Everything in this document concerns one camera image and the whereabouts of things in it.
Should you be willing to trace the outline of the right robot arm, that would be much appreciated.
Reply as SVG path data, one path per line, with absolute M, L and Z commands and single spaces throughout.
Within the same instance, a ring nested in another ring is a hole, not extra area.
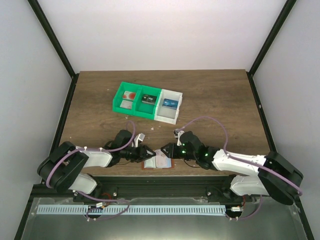
M 303 174 L 277 152 L 238 154 L 207 146 L 192 131 L 176 130 L 174 134 L 177 142 L 160 149 L 168 158 L 194 160 L 205 170 L 233 172 L 222 188 L 229 202 L 239 196 L 262 195 L 290 206 L 301 194 Z

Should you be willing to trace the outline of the brown leather card holder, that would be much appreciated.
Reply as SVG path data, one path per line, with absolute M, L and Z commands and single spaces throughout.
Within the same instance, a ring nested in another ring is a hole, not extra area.
M 160 149 L 154 151 L 156 155 L 142 163 L 143 170 L 171 169 L 174 167 L 174 161 L 167 157 Z

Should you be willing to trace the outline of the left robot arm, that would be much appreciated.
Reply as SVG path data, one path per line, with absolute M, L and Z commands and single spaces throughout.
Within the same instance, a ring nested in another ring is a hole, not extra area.
M 64 193 L 68 190 L 80 191 L 91 202 L 102 196 L 98 182 L 89 174 L 82 173 L 84 168 L 110 168 L 121 159 L 140 163 L 156 156 L 156 152 L 142 144 L 145 135 L 132 134 L 122 129 L 101 148 L 79 147 L 70 141 L 63 142 L 37 168 L 37 174 L 48 188 Z

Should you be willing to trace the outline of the white red credit card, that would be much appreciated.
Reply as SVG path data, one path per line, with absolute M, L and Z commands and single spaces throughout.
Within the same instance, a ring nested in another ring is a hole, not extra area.
M 155 165 L 157 168 L 166 168 L 168 166 L 168 161 L 166 155 L 160 150 L 155 150 Z
M 127 110 L 132 110 L 133 102 L 130 100 L 122 100 L 120 104 L 120 108 L 122 109 L 127 109 Z

